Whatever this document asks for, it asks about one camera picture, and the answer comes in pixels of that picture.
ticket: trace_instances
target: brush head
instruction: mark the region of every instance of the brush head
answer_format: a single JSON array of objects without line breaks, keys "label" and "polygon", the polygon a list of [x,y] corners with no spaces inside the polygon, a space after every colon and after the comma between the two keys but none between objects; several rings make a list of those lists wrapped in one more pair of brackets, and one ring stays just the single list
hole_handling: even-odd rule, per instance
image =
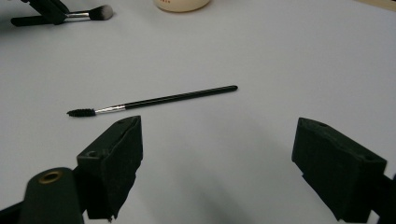
[{"label": "brush head", "polygon": [[106,21],[113,16],[113,8],[109,5],[104,5],[91,9],[89,14],[92,21]]},{"label": "brush head", "polygon": [[67,114],[70,117],[76,117],[76,118],[83,118],[83,117],[93,117],[96,115],[95,111],[93,109],[77,109],[77,110],[71,110],[67,112]]}]

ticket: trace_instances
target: spoolie brush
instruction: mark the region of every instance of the spoolie brush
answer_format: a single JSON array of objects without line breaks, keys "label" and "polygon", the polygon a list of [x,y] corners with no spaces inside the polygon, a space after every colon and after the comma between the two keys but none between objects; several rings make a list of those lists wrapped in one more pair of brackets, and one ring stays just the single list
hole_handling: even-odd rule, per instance
[{"label": "spoolie brush", "polygon": [[165,96],[165,97],[151,99],[151,100],[138,101],[138,102],[129,103],[129,104],[125,104],[125,105],[113,105],[113,106],[106,107],[106,108],[99,109],[99,110],[94,110],[94,109],[71,110],[71,111],[67,112],[67,114],[70,117],[76,117],[76,118],[93,117],[96,114],[104,114],[104,113],[109,113],[109,112],[133,109],[133,108],[143,107],[143,106],[147,106],[147,105],[159,105],[159,104],[170,103],[170,102],[174,102],[174,101],[188,100],[188,99],[192,99],[192,98],[220,94],[220,93],[236,91],[236,90],[238,90],[237,86],[227,86],[227,87],[215,88],[215,89],[206,90],[206,91],[194,91],[194,92],[183,93],[183,94],[178,94],[178,95]]}]

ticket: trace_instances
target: black brush handle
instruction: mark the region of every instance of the black brush handle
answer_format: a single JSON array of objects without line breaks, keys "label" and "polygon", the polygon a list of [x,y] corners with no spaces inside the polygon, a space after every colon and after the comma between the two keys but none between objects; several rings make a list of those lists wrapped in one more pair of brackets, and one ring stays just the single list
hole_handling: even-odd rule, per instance
[{"label": "black brush handle", "polygon": [[124,106],[125,106],[125,109],[132,109],[132,108],[143,107],[143,106],[147,106],[147,105],[159,105],[159,104],[164,104],[164,103],[169,103],[169,102],[174,102],[174,101],[188,100],[188,99],[192,99],[192,98],[198,98],[198,97],[203,97],[203,96],[208,96],[208,95],[215,95],[215,94],[236,91],[236,90],[238,90],[237,86],[227,86],[227,87],[210,89],[210,90],[206,90],[206,91],[194,91],[194,92],[188,92],[188,93],[183,93],[183,94],[178,94],[178,95],[165,96],[165,97],[151,99],[151,100],[138,101],[138,102],[134,102],[134,103],[125,104]]},{"label": "black brush handle", "polygon": [[32,26],[32,25],[52,24],[52,22],[48,21],[47,19],[45,19],[42,16],[12,18],[11,23],[14,26]]}]

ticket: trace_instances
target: cosmetic jar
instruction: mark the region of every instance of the cosmetic jar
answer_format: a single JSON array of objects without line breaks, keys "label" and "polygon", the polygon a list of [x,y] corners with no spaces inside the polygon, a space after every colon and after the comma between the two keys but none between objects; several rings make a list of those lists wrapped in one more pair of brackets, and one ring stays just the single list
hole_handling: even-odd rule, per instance
[{"label": "cosmetic jar", "polygon": [[210,0],[154,0],[160,9],[171,12],[187,12],[204,7]]}]

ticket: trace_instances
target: gray tabletop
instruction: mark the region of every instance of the gray tabletop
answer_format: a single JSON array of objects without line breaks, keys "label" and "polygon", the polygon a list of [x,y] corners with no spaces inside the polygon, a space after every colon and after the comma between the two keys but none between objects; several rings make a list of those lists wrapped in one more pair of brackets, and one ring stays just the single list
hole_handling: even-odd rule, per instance
[{"label": "gray tabletop", "polygon": [[[11,18],[36,12],[0,3],[0,209],[135,115],[145,157],[114,223],[338,223],[291,162],[299,117],[331,125],[396,173],[395,12],[351,0],[212,0],[179,14],[150,0],[64,3],[116,14],[16,28]],[[227,85],[239,90],[66,115]]]}]

